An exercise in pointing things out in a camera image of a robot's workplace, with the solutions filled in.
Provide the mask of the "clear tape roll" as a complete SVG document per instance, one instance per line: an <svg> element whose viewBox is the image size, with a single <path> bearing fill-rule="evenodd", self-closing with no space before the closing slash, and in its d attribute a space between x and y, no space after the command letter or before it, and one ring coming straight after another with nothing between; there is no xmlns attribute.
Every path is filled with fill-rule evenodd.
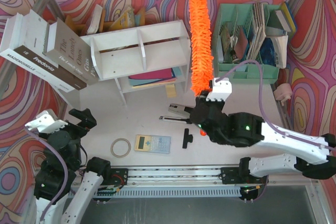
<svg viewBox="0 0 336 224"><path fill-rule="evenodd" d="M118 138L112 142L110 151L114 157L124 158L131 151L131 143L125 138Z"/></svg>

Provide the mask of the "black clip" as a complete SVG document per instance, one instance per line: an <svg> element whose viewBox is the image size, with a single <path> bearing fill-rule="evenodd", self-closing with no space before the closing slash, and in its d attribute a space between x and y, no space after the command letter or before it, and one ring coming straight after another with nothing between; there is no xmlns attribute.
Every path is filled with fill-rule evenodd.
<svg viewBox="0 0 336 224"><path fill-rule="evenodd" d="M187 149L188 143L192 143L192 142L193 142L193 135L189 133L188 128L185 128L184 129L182 148Z"/></svg>

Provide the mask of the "orange microfiber duster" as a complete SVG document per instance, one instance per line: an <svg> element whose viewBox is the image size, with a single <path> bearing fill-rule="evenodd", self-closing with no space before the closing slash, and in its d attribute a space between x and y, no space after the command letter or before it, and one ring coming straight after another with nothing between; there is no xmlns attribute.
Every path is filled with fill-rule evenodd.
<svg viewBox="0 0 336 224"><path fill-rule="evenodd" d="M202 91L210 90L209 81L213 78L211 21L207 0L188 0L188 4L192 48L191 90L198 96Z"/></svg>

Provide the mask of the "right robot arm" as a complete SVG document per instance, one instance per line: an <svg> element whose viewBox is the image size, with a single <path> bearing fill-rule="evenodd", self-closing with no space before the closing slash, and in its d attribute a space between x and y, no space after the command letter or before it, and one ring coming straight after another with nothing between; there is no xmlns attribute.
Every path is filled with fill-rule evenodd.
<svg viewBox="0 0 336 224"><path fill-rule="evenodd" d="M313 137L300 134L246 112L227 115L222 112L225 104L223 100L211 100L206 96L204 92L196 97L190 120L212 142L241 148L261 146L283 152L264 158L241 158L239 177L265 177L295 172L306 178L324 180L335 175L335 156L331 155L335 147L334 135Z"/></svg>

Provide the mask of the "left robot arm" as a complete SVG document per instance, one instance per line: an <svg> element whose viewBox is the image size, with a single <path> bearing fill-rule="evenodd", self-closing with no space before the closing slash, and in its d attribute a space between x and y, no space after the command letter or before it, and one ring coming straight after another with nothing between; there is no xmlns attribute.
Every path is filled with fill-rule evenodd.
<svg viewBox="0 0 336 224"><path fill-rule="evenodd" d="M64 207L76 172L83 166L81 138L97 125L89 109L71 109L69 114L79 123L63 121L48 109L25 125L45 146L45 160L35 177L36 223L80 223L98 187L111 175L108 160L88 160L79 189L69 206Z"/></svg>

